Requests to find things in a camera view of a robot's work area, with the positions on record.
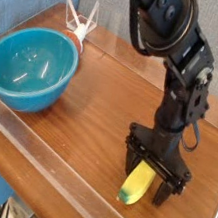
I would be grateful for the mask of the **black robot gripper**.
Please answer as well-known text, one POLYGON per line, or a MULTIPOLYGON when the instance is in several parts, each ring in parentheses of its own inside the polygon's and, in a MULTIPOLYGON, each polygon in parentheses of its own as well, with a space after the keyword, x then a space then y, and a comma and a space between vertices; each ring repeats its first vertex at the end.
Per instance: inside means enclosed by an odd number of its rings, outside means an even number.
POLYGON ((147 128, 132 122, 126 137, 125 173, 130 175, 139 162, 145 161, 162 177, 153 204, 160 206, 171 194, 181 194, 192 174, 179 151, 181 134, 163 131, 160 127, 147 128))

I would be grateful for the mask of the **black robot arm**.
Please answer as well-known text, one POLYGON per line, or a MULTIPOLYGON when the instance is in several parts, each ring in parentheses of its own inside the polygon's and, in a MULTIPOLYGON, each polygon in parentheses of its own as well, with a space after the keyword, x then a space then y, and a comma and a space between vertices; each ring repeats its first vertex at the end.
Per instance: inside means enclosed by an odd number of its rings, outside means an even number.
POLYGON ((214 57, 198 24, 197 0, 129 0, 130 37, 141 55, 164 59, 166 76, 162 104, 154 127, 130 125, 126 173, 138 171, 144 161, 162 178, 153 204, 183 192, 192 174, 180 155, 186 147, 183 131, 197 127, 208 105, 214 57))

